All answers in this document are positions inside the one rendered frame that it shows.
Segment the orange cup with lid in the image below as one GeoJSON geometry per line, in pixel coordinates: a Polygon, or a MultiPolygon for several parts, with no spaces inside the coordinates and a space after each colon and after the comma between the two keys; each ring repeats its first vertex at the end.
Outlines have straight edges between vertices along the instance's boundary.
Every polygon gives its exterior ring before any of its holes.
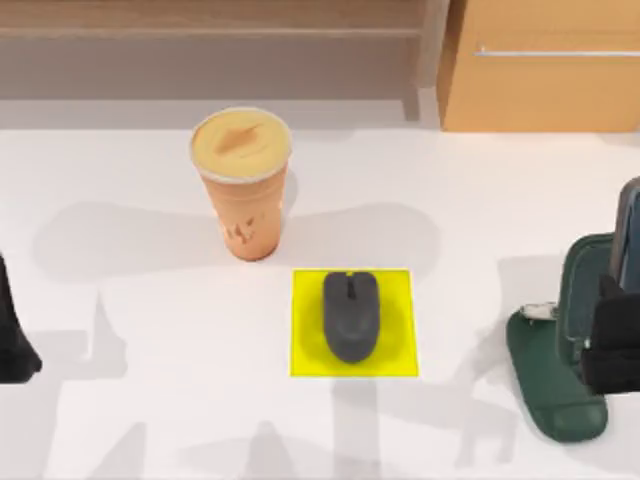
{"type": "Polygon", "coordinates": [[[191,161],[235,257],[257,261],[277,249],[291,154],[287,124],[259,108],[226,108],[194,129],[191,161]]]}

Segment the dark grey computer mouse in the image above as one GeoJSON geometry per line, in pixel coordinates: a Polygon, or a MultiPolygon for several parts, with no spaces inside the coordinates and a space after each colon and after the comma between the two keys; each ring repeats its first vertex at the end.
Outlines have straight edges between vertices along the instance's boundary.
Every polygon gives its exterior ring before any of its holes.
{"type": "Polygon", "coordinates": [[[334,271],[323,281],[323,330],[340,361],[356,364],[374,351],[380,332],[380,294],[366,271],[334,271]]]}

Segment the flat yellow square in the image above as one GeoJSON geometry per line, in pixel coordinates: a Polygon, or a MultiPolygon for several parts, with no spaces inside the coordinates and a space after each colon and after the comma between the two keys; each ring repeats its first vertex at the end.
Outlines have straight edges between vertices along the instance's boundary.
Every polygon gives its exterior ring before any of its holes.
{"type": "Polygon", "coordinates": [[[380,330],[371,355],[355,364],[330,350],[323,328],[323,283],[336,269],[296,268],[292,273],[291,353],[296,377],[416,377],[419,362],[411,271],[371,269],[380,295],[380,330]]]}

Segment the wooden open shelf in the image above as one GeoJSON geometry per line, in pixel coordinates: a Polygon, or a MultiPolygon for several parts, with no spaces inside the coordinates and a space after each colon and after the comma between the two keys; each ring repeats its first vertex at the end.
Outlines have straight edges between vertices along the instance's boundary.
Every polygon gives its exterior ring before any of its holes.
{"type": "Polygon", "coordinates": [[[0,109],[400,100],[424,0],[0,0],[0,109]]]}

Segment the dark green phone stand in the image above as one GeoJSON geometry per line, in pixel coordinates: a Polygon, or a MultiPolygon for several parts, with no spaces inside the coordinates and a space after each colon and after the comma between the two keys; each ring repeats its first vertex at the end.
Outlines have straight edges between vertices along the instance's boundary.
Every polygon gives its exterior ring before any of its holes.
{"type": "Polygon", "coordinates": [[[506,344],[524,405],[537,429],[559,443],[580,443],[607,427],[603,396],[582,383],[599,279],[608,272],[613,235],[576,240],[563,262],[558,300],[526,304],[506,324],[506,344]]]}

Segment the wooden cupboard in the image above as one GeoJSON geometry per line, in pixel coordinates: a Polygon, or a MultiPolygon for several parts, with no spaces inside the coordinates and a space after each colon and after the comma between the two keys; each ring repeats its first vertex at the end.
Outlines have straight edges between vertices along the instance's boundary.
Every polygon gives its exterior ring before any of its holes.
{"type": "Polygon", "coordinates": [[[495,58],[489,50],[640,51],[640,0],[450,0],[436,94],[449,132],[640,130],[640,58],[495,58]]]}

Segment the dark grey phone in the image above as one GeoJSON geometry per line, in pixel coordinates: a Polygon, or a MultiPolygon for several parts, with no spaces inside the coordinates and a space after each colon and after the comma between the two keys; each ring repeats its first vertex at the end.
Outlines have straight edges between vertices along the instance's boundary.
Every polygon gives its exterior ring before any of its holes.
{"type": "Polygon", "coordinates": [[[609,273],[626,292],[640,293],[640,176],[619,194],[609,273]]]}

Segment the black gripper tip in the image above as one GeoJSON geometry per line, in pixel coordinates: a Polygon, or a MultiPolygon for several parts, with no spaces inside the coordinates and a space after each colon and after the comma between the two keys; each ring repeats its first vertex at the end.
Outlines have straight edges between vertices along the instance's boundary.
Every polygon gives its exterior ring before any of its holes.
{"type": "Polygon", "coordinates": [[[0,384],[26,383],[42,366],[19,322],[6,264],[0,254],[0,384]]]}
{"type": "Polygon", "coordinates": [[[583,382],[596,395],[640,392],[640,293],[628,293],[608,274],[580,359],[583,382]]]}

